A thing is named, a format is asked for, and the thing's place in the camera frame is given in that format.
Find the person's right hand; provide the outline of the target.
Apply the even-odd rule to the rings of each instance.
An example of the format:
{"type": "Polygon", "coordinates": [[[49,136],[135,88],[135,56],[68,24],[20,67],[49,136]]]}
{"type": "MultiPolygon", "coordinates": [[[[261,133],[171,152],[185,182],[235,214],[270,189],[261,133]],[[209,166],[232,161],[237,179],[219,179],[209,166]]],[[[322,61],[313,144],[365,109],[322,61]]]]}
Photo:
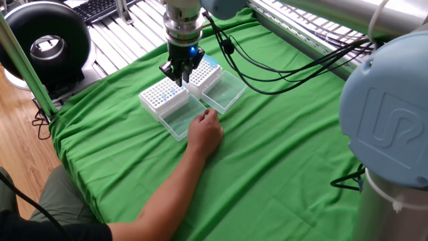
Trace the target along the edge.
{"type": "Polygon", "coordinates": [[[209,108],[197,115],[189,125],[186,152],[199,159],[206,159],[218,148],[223,135],[218,112],[209,108]]]}

